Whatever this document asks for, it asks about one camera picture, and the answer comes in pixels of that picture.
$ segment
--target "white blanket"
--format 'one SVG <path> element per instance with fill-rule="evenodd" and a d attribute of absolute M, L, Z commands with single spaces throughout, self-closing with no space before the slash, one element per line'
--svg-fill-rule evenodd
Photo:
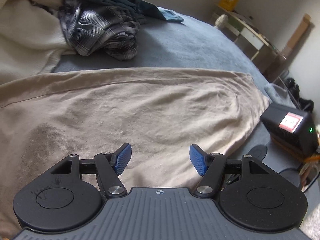
<path fill-rule="evenodd" d="M 48 73 L 66 53 L 57 18 L 28 0 L 0 0 L 0 85 Z"/>
<path fill-rule="evenodd" d="M 128 191 L 194 187 L 189 146 L 231 154 L 267 106 L 250 75 L 204 69 L 42 74 L 0 86 L 0 235 L 19 230 L 18 190 L 69 154 L 93 158 L 128 142 Z"/>

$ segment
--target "crosshair marking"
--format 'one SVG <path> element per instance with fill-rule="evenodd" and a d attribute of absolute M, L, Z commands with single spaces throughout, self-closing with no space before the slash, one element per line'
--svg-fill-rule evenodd
<path fill-rule="evenodd" d="M 164 192 L 163 190 L 159 189 L 159 190 L 155 191 L 155 193 L 161 195 L 161 194 L 163 194 L 163 193 L 165 193 L 165 192 Z"/>

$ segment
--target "black plastic mount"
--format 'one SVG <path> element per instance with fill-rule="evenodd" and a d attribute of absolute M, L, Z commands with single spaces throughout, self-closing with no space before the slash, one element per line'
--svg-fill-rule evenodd
<path fill-rule="evenodd" d="M 218 153 L 207 154 L 196 144 L 190 146 L 189 154 L 203 176 L 192 195 L 212 199 L 221 214 L 238 227 L 271 233 L 302 222 L 307 211 L 305 195 L 256 158 L 244 155 L 241 160 L 231 160 Z M 100 153 L 93 159 L 67 156 L 16 194 L 13 209 L 20 225 L 57 233 L 88 223 L 108 199 L 128 196 L 118 175 L 130 158 L 128 143 L 113 154 Z M 82 181 L 81 174 L 95 174 L 100 191 Z M 228 174 L 239 177 L 222 190 Z M 165 192 L 159 189 L 153 193 L 161 196 Z"/>
<path fill-rule="evenodd" d="M 79 160 L 71 154 L 20 190 L 13 210 L 22 227 L 44 232 L 76 228 L 95 216 L 109 198 L 127 195 L 118 178 L 131 158 L 131 146 L 123 144 L 116 152 L 100 153 Z M 81 174 L 95 174 L 100 191 L 81 180 Z M 121 191 L 113 194 L 110 188 Z"/>

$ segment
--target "bed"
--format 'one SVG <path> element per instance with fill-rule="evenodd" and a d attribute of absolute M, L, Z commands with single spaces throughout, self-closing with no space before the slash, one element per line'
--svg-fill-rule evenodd
<path fill-rule="evenodd" d="M 169 23 L 154 18 L 138 32 L 138 54 L 129 61 L 118 61 L 103 50 L 90 56 L 64 55 L 53 72 L 127 68 L 179 67 L 237 71 L 250 74 L 259 90 L 267 96 L 264 86 L 268 81 L 255 65 L 221 31 L 192 17 L 181 15 L 183 23 Z M 250 137 L 231 158 L 241 158 L 258 144 L 267 144 L 270 135 L 259 123 Z M 299 165 L 283 152 L 267 154 L 264 163 L 277 172 Z"/>

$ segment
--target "pile of laundry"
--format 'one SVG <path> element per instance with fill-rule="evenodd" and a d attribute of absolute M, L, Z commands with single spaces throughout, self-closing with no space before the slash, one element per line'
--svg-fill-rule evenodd
<path fill-rule="evenodd" d="M 0 85 L 50 72 L 63 54 L 129 60 L 146 16 L 183 21 L 142 0 L 0 0 Z"/>

